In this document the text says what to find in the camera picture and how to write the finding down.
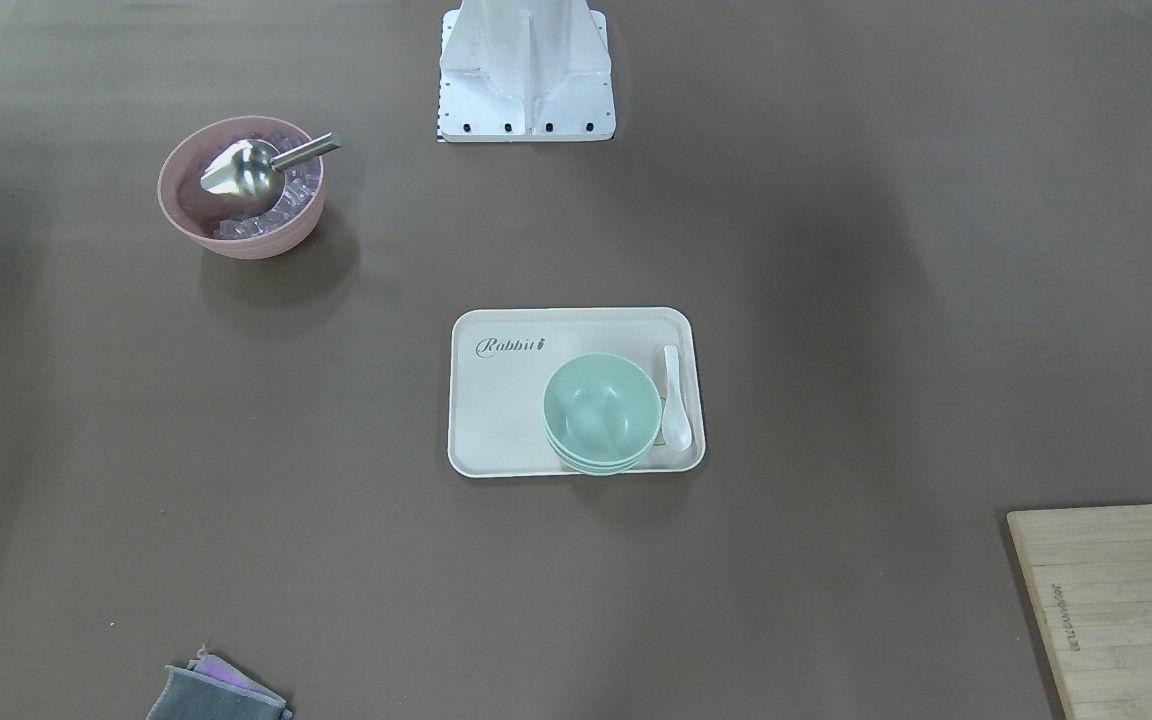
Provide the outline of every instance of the gray cloth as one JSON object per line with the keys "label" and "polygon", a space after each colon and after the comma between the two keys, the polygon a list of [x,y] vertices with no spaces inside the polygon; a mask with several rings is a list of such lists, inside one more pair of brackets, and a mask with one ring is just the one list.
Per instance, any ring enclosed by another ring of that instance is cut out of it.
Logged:
{"label": "gray cloth", "polygon": [[[206,659],[232,667],[215,655]],[[202,653],[189,666],[195,667],[200,660]],[[283,698],[253,685],[255,689],[247,689],[192,669],[168,666],[168,684],[146,720],[291,720]]]}

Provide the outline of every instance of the stacked bowl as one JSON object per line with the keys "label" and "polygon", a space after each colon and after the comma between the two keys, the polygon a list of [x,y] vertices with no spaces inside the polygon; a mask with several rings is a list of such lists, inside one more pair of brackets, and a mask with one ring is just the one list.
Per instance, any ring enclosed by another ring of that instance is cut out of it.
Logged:
{"label": "stacked bowl", "polygon": [[622,473],[652,450],[660,395],[643,367],[626,357],[581,355],[545,386],[544,425],[550,447],[573,470]]}

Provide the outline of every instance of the metal scoop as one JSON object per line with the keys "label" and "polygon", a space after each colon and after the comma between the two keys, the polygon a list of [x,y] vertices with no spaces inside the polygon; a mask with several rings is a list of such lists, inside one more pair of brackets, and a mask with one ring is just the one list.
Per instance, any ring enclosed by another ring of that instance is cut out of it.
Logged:
{"label": "metal scoop", "polygon": [[268,213],[283,196],[283,170],[340,147],[339,137],[328,132],[305,145],[279,154],[265,141],[237,141],[215,156],[202,173],[198,188],[180,188],[180,206],[196,220],[244,220]]}

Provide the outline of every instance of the white spoon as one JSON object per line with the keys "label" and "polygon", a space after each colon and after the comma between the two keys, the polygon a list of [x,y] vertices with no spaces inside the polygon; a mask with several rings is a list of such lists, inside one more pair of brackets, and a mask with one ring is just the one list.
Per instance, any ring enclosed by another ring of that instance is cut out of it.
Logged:
{"label": "white spoon", "polygon": [[664,373],[669,385],[664,399],[664,415],[660,416],[660,432],[664,445],[674,452],[691,447],[691,423],[687,420],[687,409],[682,406],[682,384],[679,382],[679,347],[664,347]]}

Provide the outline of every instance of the rectangular tray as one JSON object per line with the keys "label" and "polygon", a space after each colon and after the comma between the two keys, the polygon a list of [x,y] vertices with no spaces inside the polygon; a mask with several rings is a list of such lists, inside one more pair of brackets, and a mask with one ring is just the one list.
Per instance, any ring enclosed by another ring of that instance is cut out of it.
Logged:
{"label": "rectangular tray", "polygon": [[691,447],[655,446],[628,473],[682,473],[705,456],[705,420],[691,323],[672,306],[472,310],[452,328],[447,457],[468,478],[576,475],[545,441],[541,396],[567,361],[614,353],[652,376],[666,395],[664,347],[676,344]]}

